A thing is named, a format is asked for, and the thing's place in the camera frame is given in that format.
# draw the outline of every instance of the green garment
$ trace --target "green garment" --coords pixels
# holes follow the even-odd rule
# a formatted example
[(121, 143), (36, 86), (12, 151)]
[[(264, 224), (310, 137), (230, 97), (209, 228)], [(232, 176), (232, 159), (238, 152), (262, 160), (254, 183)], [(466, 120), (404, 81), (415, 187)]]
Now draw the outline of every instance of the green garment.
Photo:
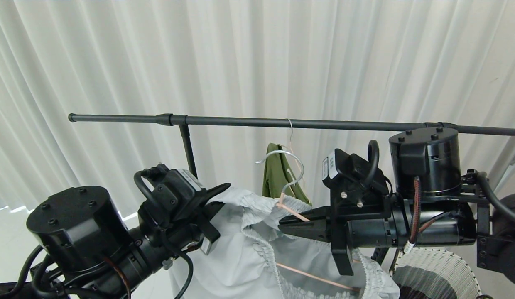
[[(269, 144), (267, 147), (267, 153), (282, 150), (282, 146), (279, 144)], [(283, 187), (294, 180), (290, 173), (294, 175), (294, 172), (289, 166), (289, 162), (286, 159), (285, 154), (274, 154), (270, 155), (265, 161), (265, 172), (263, 174), (263, 191), (262, 196), (272, 197), (276, 199), (282, 194)], [(311, 205), (309, 199), (305, 196), (300, 185), (294, 184), (285, 190), (286, 195), (291, 195), (300, 199), (301, 201)]]

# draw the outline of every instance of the black metal rod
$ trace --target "black metal rod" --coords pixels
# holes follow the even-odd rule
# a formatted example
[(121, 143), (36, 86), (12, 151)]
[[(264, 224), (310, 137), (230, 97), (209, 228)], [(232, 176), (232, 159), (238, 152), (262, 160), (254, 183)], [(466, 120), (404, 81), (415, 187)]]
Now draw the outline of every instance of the black metal rod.
[(184, 142), (184, 151), (186, 152), (187, 165), (189, 171), (198, 178), (195, 165), (195, 157), (193, 156), (193, 148), (191, 147), (191, 136), (189, 134), (188, 125), (180, 125), (180, 134), (182, 135), (182, 141)]
[(420, 127), (443, 125), (452, 127), (463, 134), (515, 136), (515, 129), (509, 127), (473, 127), (452, 123), (380, 123), (369, 121), (269, 119), (269, 118), (230, 118), (192, 117), (180, 114), (140, 115), (91, 115), (69, 114), (74, 121), (111, 121), (121, 123), (159, 123), (161, 125), (227, 125), (236, 127), (292, 127), (305, 129), (367, 130), (367, 131), (406, 131)]

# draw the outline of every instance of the vertical support pole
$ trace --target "vertical support pole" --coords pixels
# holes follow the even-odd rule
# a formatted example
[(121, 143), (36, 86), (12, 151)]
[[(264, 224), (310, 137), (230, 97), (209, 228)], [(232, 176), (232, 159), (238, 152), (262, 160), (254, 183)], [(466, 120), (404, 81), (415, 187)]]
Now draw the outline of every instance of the vertical support pole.
[(195, 157), (193, 156), (193, 148), (191, 147), (191, 136), (189, 136), (189, 125), (179, 125), (182, 141), (184, 142), (184, 151), (186, 152), (187, 165), (189, 171), (198, 178), (196, 174)]

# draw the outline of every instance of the white fabric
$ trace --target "white fabric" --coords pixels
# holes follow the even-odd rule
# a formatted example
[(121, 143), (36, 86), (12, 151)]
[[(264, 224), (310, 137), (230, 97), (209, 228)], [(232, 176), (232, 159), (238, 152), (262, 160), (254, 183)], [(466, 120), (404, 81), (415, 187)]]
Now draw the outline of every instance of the white fabric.
[[(211, 201), (227, 203), (213, 219), (220, 240), (208, 256), (189, 254), (195, 275), (186, 298), (267, 299), (397, 299), (398, 286), (375, 262), (352, 251), (354, 276), (340, 276), (328, 243), (287, 236), (277, 230), (288, 215), (275, 206), (277, 199), (230, 187)], [(284, 204), (297, 212), (311, 207), (290, 196)], [(276, 266), (289, 267), (350, 287), (360, 293), (307, 278)], [(176, 260), (169, 270), (176, 293), (187, 276), (187, 264)]]
[[(0, 207), (71, 186), (109, 189), (123, 216), (137, 170), (186, 168), (177, 127), (69, 123), (70, 113), (449, 121), (515, 126), (515, 0), (0, 1)], [(191, 126), (206, 186), (259, 191), (288, 129)], [(334, 148), (392, 176), (392, 132), (295, 130), (316, 206)], [(462, 135), (462, 169), (489, 172), (506, 137)]]

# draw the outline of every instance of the white garment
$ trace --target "white garment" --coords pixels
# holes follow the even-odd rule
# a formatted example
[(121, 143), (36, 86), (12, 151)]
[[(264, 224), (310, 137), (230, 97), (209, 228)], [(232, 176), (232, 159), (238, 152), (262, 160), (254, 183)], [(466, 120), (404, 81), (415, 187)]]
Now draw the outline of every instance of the white garment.
[[(329, 243), (284, 235), (278, 221), (288, 215), (277, 208), (277, 199), (230, 187), (211, 201), (226, 205), (212, 220), (221, 237), (214, 250), (189, 254), (195, 272), (186, 299), (398, 299), (400, 289), (378, 263), (352, 251), (354, 276), (341, 276)], [(290, 196), (284, 204), (297, 212), (311, 206)], [(177, 259), (170, 269), (174, 295), (184, 284), (187, 265)], [(360, 293), (319, 282), (277, 267), (282, 263), (320, 278), (350, 287)]]

